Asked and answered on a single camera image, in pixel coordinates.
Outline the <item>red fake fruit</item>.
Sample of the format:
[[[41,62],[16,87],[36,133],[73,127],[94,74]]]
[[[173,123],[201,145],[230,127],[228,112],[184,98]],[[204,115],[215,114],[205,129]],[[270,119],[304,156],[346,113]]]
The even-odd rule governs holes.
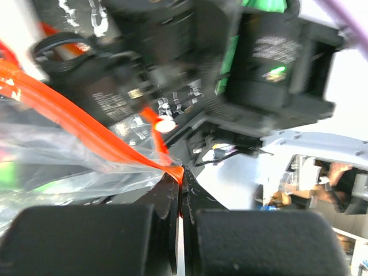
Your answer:
[[[1,191],[44,191],[60,183],[53,166],[24,163],[11,150],[1,147]]]

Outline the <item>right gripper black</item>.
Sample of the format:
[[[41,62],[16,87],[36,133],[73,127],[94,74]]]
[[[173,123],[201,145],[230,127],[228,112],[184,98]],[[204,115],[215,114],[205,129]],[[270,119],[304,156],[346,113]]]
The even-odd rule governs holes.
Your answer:
[[[69,60],[54,57],[56,48],[75,43],[90,49]],[[126,51],[122,41],[103,45],[93,37],[60,32],[35,44],[31,55],[54,90],[107,128],[140,113],[158,96],[140,55]]]

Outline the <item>clear zip top bag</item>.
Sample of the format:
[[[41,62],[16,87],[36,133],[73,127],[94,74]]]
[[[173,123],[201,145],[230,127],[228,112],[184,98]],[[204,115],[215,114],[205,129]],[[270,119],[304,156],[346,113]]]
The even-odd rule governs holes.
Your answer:
[[[1,191],[1,232],[33,206],[62,206],[183,179],[156,126],[166,119],[145,108],[105,128],[76,104],[25,73],[1,44],[1,147],[24,163],[53,166],[60,183],[44,191]]]

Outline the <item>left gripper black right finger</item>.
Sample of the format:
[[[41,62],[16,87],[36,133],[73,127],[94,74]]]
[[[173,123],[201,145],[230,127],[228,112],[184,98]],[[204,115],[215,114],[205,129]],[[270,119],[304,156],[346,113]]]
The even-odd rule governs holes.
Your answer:
[[[198,275],[201,260],[198,250],[196,214],[201,209],[226,210],[226,207],[210,195],[197,181],[190,167],[184,167],[181,186],[181,217],[183,219],[183,242],[185,274]]]

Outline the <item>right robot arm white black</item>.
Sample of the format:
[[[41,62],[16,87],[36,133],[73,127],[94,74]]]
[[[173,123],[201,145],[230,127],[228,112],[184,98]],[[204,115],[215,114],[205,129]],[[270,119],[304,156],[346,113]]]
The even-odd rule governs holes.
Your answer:
[[[103,1],[117,36],[56,32],[32,48],[49,85],[109,127],[138,114],[158,147],[201,115],[248,150],[276,129],[329,118],[334,56],[360,41],[350,25],[261,1]]]

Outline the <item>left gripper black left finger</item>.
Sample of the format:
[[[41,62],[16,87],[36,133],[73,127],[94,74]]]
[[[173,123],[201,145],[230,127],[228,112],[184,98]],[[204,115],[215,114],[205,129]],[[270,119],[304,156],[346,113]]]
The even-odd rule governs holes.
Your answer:
[[[109,275],[175,275],[179,185],[169,175],[132,204],[109,206]]]

